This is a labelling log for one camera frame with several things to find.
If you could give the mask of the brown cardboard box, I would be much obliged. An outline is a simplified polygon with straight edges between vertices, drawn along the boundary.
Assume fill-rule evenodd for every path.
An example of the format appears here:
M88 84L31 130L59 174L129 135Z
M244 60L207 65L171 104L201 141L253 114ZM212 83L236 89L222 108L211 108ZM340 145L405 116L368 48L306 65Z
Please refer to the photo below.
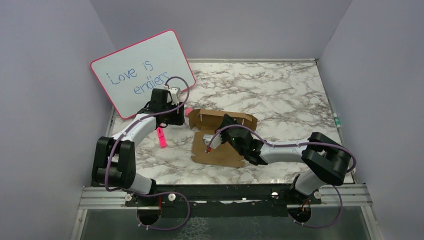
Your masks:
M198 129L198 132L194 133L191 149L193 162L232 168L244 166L244 157L231 146L227 129L220 132L210 146L208 144L216 131L227 125L240 124L256 130L258 119L255 116L201 108L193 109L187 116L189 127Z

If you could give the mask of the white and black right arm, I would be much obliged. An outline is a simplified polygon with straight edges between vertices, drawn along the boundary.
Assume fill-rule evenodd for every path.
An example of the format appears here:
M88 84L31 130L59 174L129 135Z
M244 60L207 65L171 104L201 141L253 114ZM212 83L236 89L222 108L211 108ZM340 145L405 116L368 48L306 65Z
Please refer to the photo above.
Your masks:
M270 165L279 162L304 163L306 172L298 174L287 197L300 204L324 185L341 186L347 173L356 166L356 159L345 147L320 132L292 142L273 142L225 114L214 135L204 137L207 151L228 143L250 164Z

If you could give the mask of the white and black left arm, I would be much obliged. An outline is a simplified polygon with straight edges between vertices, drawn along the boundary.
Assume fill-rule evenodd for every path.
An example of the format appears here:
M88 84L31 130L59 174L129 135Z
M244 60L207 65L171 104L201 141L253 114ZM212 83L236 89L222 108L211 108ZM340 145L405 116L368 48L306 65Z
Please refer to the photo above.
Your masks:
M136 170L136 147L158 128L181 126L185 122L184 102L178 87L154 88L150 101L140 109L133 121L111 137L97 140L91 180L107 191L124 190L138 194L144 205L157 200L155 180Z

